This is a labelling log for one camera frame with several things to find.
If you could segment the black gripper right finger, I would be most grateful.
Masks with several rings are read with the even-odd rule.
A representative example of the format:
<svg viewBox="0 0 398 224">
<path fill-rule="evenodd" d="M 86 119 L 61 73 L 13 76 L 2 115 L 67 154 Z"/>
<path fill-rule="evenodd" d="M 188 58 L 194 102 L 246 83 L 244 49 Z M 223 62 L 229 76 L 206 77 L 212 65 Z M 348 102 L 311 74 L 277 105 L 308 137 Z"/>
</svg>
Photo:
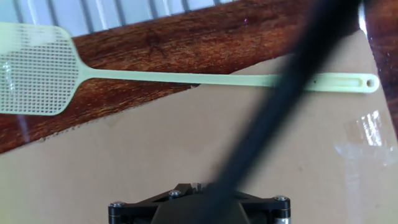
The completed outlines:
<svg viewBox="0 0 398 224">
<path fill-rule="evenodd" d="M 291 224 L 290 199 L 283 195 L 260 198 L 243 192 L 236 192 L 242 214 L 248 224 Z"/>
</svg>

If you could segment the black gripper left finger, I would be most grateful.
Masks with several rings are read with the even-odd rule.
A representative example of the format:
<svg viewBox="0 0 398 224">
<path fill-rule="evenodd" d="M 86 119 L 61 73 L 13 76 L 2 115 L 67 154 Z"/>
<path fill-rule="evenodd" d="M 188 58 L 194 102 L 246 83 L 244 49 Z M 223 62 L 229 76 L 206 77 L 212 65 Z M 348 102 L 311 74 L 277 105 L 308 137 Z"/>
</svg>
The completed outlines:
<svg viewBox="0 0 398 224">
<path fill-rule="evenodd" d="M 137 203 L 112 202 L 108 205 L 108 223 L 133 223 L 134 219 L 138 217 L 152 218 L 162 203 L 193 195 L 200 191 L 201 183 L 178 184 L 172 190 L 168 190 Z"/>
</svg>

